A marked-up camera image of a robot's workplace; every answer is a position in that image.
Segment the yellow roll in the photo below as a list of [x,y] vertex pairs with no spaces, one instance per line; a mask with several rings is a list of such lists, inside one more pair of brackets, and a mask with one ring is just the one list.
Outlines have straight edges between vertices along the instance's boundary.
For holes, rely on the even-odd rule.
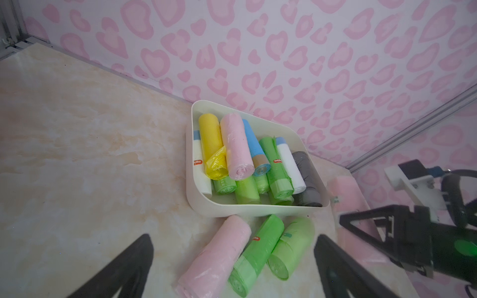
[[205,172],[211,180],[221,180],[229,175],[226,161],[226,148],[206,147]]
[[209,161],[222,147],[221,128],[214,114],[203,114],[199,117],[202,153],[205,161]]

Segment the dark green roll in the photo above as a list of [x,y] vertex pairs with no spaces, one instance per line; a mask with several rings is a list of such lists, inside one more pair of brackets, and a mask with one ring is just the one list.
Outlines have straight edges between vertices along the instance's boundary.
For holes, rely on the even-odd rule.
[[218,195],[226,195],[233,193],[237,189],[237,183],[229,176],[220,180],[213,181],[214,189]]

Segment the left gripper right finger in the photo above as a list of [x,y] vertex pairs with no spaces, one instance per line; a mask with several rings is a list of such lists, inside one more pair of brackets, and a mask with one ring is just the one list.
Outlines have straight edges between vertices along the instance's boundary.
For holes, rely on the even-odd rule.
[[391,289],[324,234],[317,238],[314,257],[327,298],[397,297]]

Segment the grey roll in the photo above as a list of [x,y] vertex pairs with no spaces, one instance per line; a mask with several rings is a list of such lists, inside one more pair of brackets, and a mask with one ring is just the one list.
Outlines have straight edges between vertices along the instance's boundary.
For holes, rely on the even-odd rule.
[[295,164],[305,183],[305,190],[294,195],[298,206],[322,207],[322,197],[318,189],[318,181],[313,173],[313,163],[304,151],[292,153]]

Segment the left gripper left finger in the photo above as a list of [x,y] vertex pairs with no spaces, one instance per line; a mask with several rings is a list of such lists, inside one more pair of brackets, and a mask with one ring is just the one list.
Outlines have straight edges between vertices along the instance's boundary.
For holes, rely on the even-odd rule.
[[141,298],[154,259],[149,234],[141,235],[89,281],[69,296],[71,298]]

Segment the white roll blue cap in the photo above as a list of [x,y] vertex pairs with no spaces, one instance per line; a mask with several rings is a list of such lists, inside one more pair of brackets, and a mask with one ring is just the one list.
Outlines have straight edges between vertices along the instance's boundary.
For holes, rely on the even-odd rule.
[[291,179],[294,192],[293,195],[300,194],[306,190],[306,184],[294,161],[292,152],[283,137],[276,138],[278,153],[281,157],[282,164]]
[[193,177],[199,192],[211,198],[212,182],[205,173],[205,162],[202,154],[201,136],[199,130],[193,131]]

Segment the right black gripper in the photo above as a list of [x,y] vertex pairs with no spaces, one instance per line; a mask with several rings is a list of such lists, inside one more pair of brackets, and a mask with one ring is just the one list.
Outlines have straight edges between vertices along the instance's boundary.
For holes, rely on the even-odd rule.
[[428,278],[442,273],[477,283],[477,231],[432,222],[427,207],[410,211],[407,206],[389,205],[353,211],[340,215],[339,224],[392,263],[401,264],[405,220],[406,271]]

